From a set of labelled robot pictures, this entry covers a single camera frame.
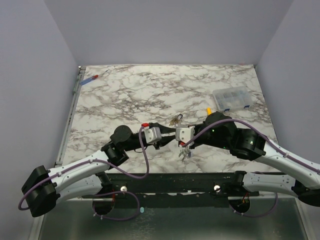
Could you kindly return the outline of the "large grey metal keyring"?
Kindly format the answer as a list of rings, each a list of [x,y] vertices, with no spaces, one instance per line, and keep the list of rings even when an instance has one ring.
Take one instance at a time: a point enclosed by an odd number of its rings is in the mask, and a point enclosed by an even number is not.
[[[192,151],[188,147],[183,147],[178,155],[178,158],[184,162],[186,159],[189,159],[193,156]]]

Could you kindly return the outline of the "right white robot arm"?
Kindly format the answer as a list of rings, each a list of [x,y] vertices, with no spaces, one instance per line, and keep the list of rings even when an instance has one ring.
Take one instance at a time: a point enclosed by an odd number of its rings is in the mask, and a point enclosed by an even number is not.
[[[226,149],[239,159],[281,171],[279,176],[268,173],[262,177],[245,173],[229,184],[236,196],[246,191],[275,192],[296,197],[310,206],[320,205],[320,165],[277,145],[249,123],[215,112],[194,126],[192,138],[186,143],[192,148],[207,145]]]

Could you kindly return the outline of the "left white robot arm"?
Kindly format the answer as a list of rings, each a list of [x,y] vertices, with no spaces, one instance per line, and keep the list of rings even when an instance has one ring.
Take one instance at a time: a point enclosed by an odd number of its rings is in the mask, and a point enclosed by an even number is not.
[[[20,211],[29,210],[32,217],[40,217],[50,212],[58,203],[77,197],[112,198],[118,194],[107,175],[110,169],[134,179],[144,179],[120,169],[128,160],[128,151],[141,149],[146,152],[148,146],[159,149],[175,139],[175,128],[159,123],[143,123],[138,133],[129,126],[118,126],[110,136],[110,142],[90,156],[64,166],[46,169],[36,167],[21,188],[23,197],[18,204]]]

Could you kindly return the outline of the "yellow key tag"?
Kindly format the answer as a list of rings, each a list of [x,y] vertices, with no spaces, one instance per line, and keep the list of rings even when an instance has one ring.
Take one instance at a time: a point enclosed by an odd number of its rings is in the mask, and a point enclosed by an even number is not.
[[[180,122],[180,120],[178,118],[172,118],[169,125],[176,126],[179,122]]]

